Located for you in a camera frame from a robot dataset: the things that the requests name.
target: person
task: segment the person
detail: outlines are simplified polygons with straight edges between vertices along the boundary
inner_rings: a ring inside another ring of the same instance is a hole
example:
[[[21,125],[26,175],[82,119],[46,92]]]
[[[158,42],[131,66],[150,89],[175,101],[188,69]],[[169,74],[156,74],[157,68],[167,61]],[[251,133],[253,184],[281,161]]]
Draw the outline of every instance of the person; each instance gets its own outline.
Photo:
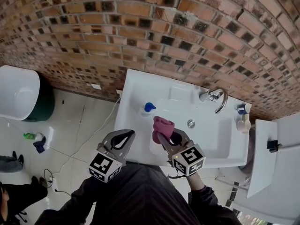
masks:
[[[159,166],[129,163],[108,183],[83,181],[59,210],[45,210],[35,225],[81,225],[97,202],[91,225],[241,225],[234,213],[218,205],[212,188],[198,173],[187,177],[189,204]]]
[[[23,169],[24,157],[20,155],[17,159],[17,154],[13,151],[13,156],[0,156],[0,172],[15,173]]]
[[[14,216],[30,205],[47,196],[47,182],[44,178],[32,177],[30,184],[11,185],[0,182],[0,224],[15,220]]]

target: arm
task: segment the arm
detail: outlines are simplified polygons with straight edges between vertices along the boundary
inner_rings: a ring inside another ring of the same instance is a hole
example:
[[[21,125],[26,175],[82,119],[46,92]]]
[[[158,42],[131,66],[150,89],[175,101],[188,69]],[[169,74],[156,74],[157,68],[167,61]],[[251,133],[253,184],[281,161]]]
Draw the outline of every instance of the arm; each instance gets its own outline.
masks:
[[[3,191],[3,188],[1,188],[1,193],[2,193],[2,201],[1,201],[1,208],[0,208],[0,224],[3,222],[6,222],[8,218],[8,200],[9,200],[9,195],[6,190]]]
[[[211,187],[205,186],[199,174],[187,177],[191,187],[188,204],[201,224],[241,225],[235,214],[218,205],[218,199]]]
[[[59,211],[45,210],[35,225],[84,224],[102,187],[103,184],[97,179],[93,177],[86,179]]]

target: white sink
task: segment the white sink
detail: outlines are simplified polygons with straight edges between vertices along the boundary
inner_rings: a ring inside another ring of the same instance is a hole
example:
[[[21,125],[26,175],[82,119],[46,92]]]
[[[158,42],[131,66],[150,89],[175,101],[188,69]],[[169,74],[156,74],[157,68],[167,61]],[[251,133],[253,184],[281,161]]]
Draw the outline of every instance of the white sink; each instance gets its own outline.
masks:
[[[175,123],[175,127],[187,133],[199,144],[206,155],[205,168],[245,165],[248,154],[248,134],[236,128],[241,115],[236,111],[243,102],[228,97],[225,108],[215,114],[222,103],[201,102],[199,93],[207,89],[171,78],[129,69],[117,114],[115,130],[132,129],[135,140],[126,160],[151,165],[169,165],[167,152],[152,140],[153,117],[160,116]],[[147,102],[156,106],[152,114],[145,116]],[[189,128],[187,122],[195,121]]]

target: hand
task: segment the hand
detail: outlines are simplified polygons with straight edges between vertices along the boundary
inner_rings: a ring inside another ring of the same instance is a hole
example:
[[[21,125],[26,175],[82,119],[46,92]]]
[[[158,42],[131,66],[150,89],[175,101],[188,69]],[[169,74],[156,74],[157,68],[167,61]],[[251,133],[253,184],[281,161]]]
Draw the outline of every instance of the hand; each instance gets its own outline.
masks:
[[[8,195],[7,190],[3,191],[3,188],[1,188],[1,193],[2,193],[2,200],[7,202],[9,200],[9,195]]]

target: blue bottle cap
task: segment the blue bottle cap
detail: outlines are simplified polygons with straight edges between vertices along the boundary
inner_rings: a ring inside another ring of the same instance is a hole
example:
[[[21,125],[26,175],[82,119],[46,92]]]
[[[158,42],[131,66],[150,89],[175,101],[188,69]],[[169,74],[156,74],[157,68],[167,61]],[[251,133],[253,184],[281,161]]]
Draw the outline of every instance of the blue bottle cap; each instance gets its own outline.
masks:
[[[145,112],[149,113],[152,109],[156,109],[156,107],[152,103],[145,104]]]

